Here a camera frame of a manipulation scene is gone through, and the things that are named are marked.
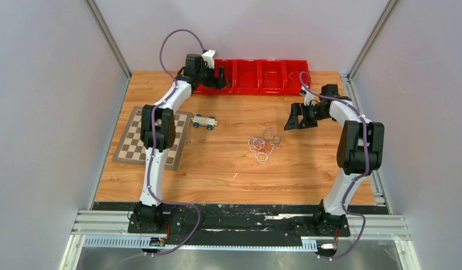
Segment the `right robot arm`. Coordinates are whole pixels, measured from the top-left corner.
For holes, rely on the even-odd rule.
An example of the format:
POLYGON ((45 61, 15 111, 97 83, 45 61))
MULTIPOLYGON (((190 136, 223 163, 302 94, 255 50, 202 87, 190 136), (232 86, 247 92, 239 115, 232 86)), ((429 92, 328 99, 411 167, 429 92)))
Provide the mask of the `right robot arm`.
POLYGON ((323 86, 320 94, 302 85, 300 93, 304 102, 291 105, 284 130, 314 128, 325 119, 336 121, 342 127, 336 154, 339 172, 312 222, 316 232, 327 235, 344 226, 348 204, 356 190, 367 176, 380 168, 385 127, 360 113, 349 97, 339 95, 335 84, 323 86))

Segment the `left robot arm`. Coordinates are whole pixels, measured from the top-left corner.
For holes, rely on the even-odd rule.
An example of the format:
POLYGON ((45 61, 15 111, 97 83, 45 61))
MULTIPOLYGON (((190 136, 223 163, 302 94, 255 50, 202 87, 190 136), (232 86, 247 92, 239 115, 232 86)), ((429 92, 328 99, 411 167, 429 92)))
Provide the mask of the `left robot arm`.
POLYGON ((140 140, 145 147, 145 176, 140 200, 131 215, 131 224, 140 229, 157 233, 164 226, 162 181, 165 161, 176 139, 175 112, 200 85, 215 89, 228 85, 224 67, 215 66, 216 58, 214 50, 188 54, 169 91, 142 108, 140 140))

